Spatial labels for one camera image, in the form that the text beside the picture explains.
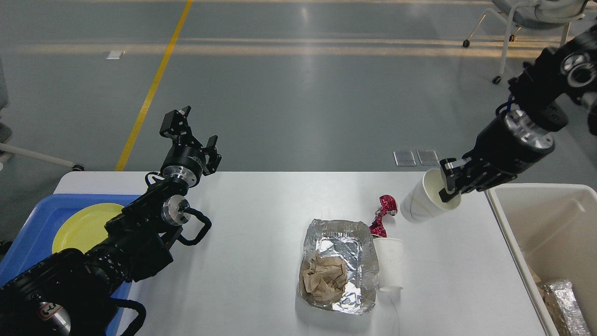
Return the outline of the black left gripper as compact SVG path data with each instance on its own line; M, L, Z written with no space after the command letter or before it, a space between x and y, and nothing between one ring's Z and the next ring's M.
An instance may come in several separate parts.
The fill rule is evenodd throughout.
M201 176L217 172L222 161L217 151L217 135L211 136L206 146L193 137L187 120L191 109L191 106L185 106L166 113L160 127L160 136L173 143L160 169L160 176L182 180L190 189L198 185Z

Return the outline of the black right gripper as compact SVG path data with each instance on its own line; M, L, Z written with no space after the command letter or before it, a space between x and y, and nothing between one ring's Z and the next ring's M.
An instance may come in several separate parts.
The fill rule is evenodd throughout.
M460 194L512 181L554 150L554 137L524 111L501 112L462 159L439 161L444 187L438 195L448 203Z

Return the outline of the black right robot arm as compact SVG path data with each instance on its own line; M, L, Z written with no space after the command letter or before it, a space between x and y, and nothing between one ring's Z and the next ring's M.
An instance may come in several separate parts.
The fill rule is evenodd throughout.
M597 28L591 26L559 48L545 48L520 75L509 79L510 98L476 137L461 159L439 162L443 187L440 200L485 191L513 181L555 150L552 133L569 119L556 103L566 94L588 112L588 128L596 134Z

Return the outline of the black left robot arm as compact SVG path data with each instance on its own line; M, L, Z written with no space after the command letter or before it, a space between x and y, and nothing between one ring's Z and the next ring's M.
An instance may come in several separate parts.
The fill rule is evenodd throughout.
M198 244L210 219L186 195L221 162L217 136L203 145L188 125L190 106L164 116L160 136L172 142L147 191L105 224L107 238L86 252L53 253L1 287L3 336L104 336L120 308L136 311L125 336L143 327L146 308L118 299L123 284L155 276L173 261L175 242Z

